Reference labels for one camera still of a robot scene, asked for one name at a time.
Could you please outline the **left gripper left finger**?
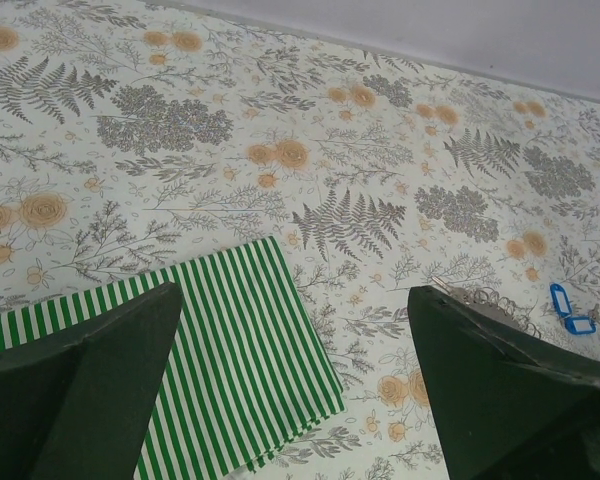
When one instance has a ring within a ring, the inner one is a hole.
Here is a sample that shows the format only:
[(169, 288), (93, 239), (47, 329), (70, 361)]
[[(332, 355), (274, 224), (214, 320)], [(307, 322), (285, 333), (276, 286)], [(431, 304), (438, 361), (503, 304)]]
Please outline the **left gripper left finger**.
[(0, 479), (130, 479), (174, 343), (164, 283), (0, 352)]

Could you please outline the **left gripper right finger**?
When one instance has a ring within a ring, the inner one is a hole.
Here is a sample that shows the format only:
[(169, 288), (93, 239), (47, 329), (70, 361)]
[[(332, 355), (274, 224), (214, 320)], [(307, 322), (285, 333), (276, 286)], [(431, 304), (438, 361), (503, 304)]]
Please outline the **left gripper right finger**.
[(600, 362), (431, 286), (407, 310), (452, 479), (600, 479)]

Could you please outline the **blue key tag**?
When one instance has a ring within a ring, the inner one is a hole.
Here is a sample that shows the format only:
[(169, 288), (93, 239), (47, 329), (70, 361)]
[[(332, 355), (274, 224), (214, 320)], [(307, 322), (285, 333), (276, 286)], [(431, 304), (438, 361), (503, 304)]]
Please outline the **blue key tag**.
[(594, 320), (589, 316), (571, 316), (564, 319), (566, 330), (572, 335), (591, 335), (597, 331)]
[(554, 309), (560, 318), (569, 318), (573, 309), (564, 287), (558, 283), (552, 283), (549, 287)]

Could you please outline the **metal ring disc with keyrings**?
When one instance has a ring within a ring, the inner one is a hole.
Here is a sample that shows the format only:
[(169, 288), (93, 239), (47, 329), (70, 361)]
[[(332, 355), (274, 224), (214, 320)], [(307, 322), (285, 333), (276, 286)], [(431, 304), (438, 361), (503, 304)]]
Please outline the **metal ring disc with keyrings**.
[(493, 288), (471, 290), (452, 286), (438, 277), (432, 277), (431, 280), (448, 296), (473, 310), (535, 338), (541, 338), (540, 330), (530, 320), (530, 310), (517, 305), (515, 301), (502, 296)]

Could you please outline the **small silver key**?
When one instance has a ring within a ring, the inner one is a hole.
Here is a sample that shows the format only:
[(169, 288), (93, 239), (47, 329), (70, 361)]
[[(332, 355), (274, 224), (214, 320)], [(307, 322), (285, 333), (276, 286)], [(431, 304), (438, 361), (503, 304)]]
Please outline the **small silver key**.
[(600, 324), (600, 304), (596, 303), (592, 309), (589, 310), (588, 316), (590, 320), (598, 325)]

